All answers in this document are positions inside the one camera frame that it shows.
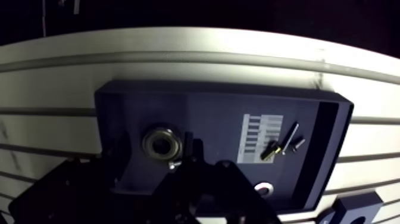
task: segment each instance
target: small metal cylinder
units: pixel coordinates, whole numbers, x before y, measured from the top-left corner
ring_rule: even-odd
[[[182,142],[171,129],[156,127],[143,137],[142,149],[155,160],[173,161],[182,153]]]
[[[268,182],[261,182],[254,186],[256,190],[263,198],[267,198],[274,192],[274,186]]]

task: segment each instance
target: screw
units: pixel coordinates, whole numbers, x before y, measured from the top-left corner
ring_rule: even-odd
[[[182,161],[175,161],[175,162],[168,163],[170,170],[175,169],[176,167],[180,166],[181,164],[182,164]]]
[[[297,150],[300,148],[300,146],[305,142],[305,138],[301,137],[297,140],[295,140],[293,143],[291,143],[292,151],[294,153],[297,153]]]

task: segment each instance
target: slatwall panel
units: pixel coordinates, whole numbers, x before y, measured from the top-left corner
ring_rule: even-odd
[[[10,211],[8,211],[8,205],[10,204],[10,202],[11,199],[0,197],[0,210],[9,213]]]
[[[5,221],[7,222],[7,224],[14,224],[14,219],[13,217],[7,215],[7,214],[3,214],[3,217],[5,219]]]
[[[400,153],[399,136],[399,125],[350,125],[340,156]]]
[[[64,160],[65,158],[63,157],[0,149],[0,173],[4,172],[32,179],[40,179]]]
[[[0,144],[96,154],[96,127],[96,118],[1,115]]]
[[[64,55],[174,50],[325,61],[392,75],[400,71],[397,59],[308,38],[238,30],[177,31],[169,28],[162,29],[162,35],[159,34],[154,29],[125,29],[13,44],[0,48],[0,70],[4,63]],[[400,106],[394,103],[394,99],[400,95],[400,86],[337,74],[233,64],[188,63],[90,64],[2,72],[0,210],[7,212],[10,198],[18,196],[31,185],[27,181],[41,178],[64,161],[69,152],[74,155],[100,152],[96,119],[91,110],[94,108],[93,93],[112,79],[195,80],[298,88],[319,86],[336,91],[354,102],[354,119],[368,121],[386,118],[387,121],[400,124],[397,120],[400,119]],[[396,154],[400,153],[397,138],[400,126],[388,125],[387,121],[385,124],[374,125],[368,122],[351,124],[340,152],[339,163],[317,209],[280,215],[281,220],[293,224],[311,224],[314,222],[309,219],[330,207],[338,194],[376,189],[386,203],[376,217],[376,222],[395,223],[395,219],[385,219],[400,214],[397,209],[399,203],[393,203],[400,199],[397,190],[400,186],[400,173],[396,171],[400,162]],[[55,153],[50,156],[49,152],[54,151],[67,154]],[[206,222],[223,223],[221,219],[208,219]]]
[[[315,73],[310,71],[215,64],[53,67],[2,73],[0,89],[7,94],[0,94],[0,107],[94,108],[94,91],[111,79],[200,80],[315,88],[315,78]]]

